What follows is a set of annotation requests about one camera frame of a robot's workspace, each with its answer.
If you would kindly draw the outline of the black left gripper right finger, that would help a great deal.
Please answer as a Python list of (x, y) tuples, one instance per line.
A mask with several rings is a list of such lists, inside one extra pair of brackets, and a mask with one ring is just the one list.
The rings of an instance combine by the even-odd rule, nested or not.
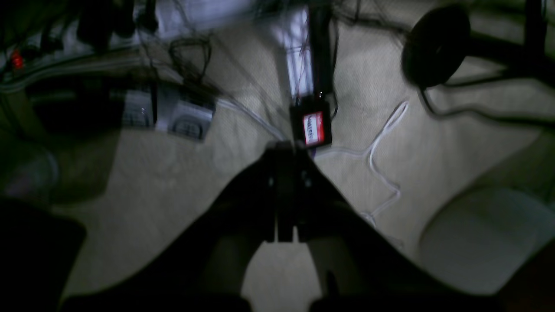
[(432, 278), (365, 221), (295, 142), (297, 230), (323, 296), (312, 312), (502, 312), (495, 296), (472, 296)]

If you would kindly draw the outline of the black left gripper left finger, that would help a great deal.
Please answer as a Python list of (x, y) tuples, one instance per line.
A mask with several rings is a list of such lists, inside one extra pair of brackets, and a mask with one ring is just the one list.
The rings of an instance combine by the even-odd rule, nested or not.
[(130, 278), (66, 300), (63, 312), (250, 312), (241, 296), (251, 258), (275, 239), (276, 217), (294, 186), (295, 146), (270, 143), (209, 209)]

